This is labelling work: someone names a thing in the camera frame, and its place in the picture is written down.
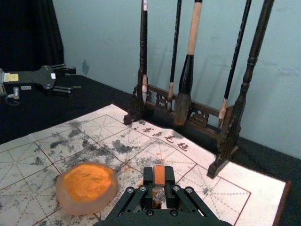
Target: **large calligraphy brush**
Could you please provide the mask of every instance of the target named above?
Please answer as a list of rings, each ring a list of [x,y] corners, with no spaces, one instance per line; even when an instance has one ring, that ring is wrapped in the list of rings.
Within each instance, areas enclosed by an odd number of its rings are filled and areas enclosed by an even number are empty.
[[[143,0],[143,18],[141,18],[141,29],[143,29],[143,79],[142,79],[142,98],[143,103],[147,97],[147,0]]]
[[[191,105],[191,88],[193,79],[193,55],[196,48],[198,25],[202,9],[202,0],[195,0],[190,27],[187,55],[181,74],[179,93],[175,100],[174,123],[184,125]]]
[[[177,58],[177,49],[178,49],[181,7],[182,7],[182,0],[178,0],[177,13],[176,13],[176,17],[175,17],[175,28],[174,28],[173,59],[171,62],[170,83],[169,83],[169,91],[168,91],[168,96],[167,96],[167,110],[168,111],[171,111],[171,105],[172,105],[173,94],[174,94],[174,70],[175,70],[175,61]]]
[[[221,126],[222,121],[225,117],[226,110],[227,110],[227,100],[228,100],[228,96],[229,96],[229,92],[230,92],[230,88],[231,88],[231,84],[232,84],[232,80],[233,80],[233,75],[234,75],[234,72],[235,72],[235,67],[236,67],[236,62],[237,62],[237,58],[238,58],[238,55],[239,55],[241,42],[242,42],[242,39],[243,39],[243,36],[244,36],[244,31],[245,31],[246,21],[247,21],[250,6],[251,6],[251,1],[252,0],[247,0],[246,1],[246,6],[245,6],[244,14],[243,14],[243,19],[241,21],[240,30],[239,30],[239,33],[238,33],[238,38],[237,38],[235,51],[234,51],[234,55],[233,55],[233,60],[232,60],[232,64],[231,64],[231,69],[230,69],[229,76],[228,76],[227,87],[226,87],[226,90],[225,90],[224,99],[222,101],[220,113],[218,115],[218,127]]]

